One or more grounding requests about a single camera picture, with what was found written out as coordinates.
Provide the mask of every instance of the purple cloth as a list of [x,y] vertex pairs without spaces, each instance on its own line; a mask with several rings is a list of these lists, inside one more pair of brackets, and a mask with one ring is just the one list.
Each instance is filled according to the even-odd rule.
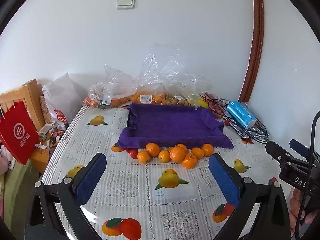
[[233,148],[232,142],[223,134],[223,122],[204,107],[131,104],[128,126],[119,137],[122,148],[144,148],[153,142],[161,147],[178,143],[187,148],[213,147]]

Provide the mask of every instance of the white circle logo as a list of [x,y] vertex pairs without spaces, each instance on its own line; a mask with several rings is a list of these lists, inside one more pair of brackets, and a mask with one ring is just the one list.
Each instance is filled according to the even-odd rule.
[[21,139],[24,136],[24,127],[22,123],[16,123],[15,126],[13,127],[13,134],[15,138]]

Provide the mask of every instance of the human hand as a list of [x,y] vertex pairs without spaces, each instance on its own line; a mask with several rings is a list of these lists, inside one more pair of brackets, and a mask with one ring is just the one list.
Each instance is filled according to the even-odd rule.
[[[295,230],[295,227],[296,227],[296,223],[297,223],[297,217],[298,217],[298,214],[299,214],[299,209],[300,209],[300,206],[301,206],[301,203],[300,203],[300,198],[302,196],[302,192],[298,189],[294,189],[293,191],[293,197],[290,199],[290,210],[289,210],[289,219],[290,219],[290,227],[291,227],[291,236],[294,235],[294,230]],[[305,219],[305,223],[306,224],[311,224],[312,221],[314,220],[314,218],[316,217],[317,213],[318,213],[318,209],[312,211],[310,214],[307,215],[306,219]],[[302,215],[301,215],[301,219],[304,218],[305,216],[305,212],[303,211],[302,212]]]

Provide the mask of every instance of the wooden headboard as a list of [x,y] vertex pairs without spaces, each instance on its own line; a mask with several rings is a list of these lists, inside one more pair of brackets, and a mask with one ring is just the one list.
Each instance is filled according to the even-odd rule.
[[37,131],[39,131],[45,122],[41,111],[40,93],[36,79],[0,95],[0,106],[4,112],[8,111],[17,101],[24,102]]

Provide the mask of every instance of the light switch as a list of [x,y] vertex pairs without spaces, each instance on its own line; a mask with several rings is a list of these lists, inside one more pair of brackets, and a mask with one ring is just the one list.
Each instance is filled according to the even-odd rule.
[[134,0],[118,0],[117,9],[131,9],[133,8]]

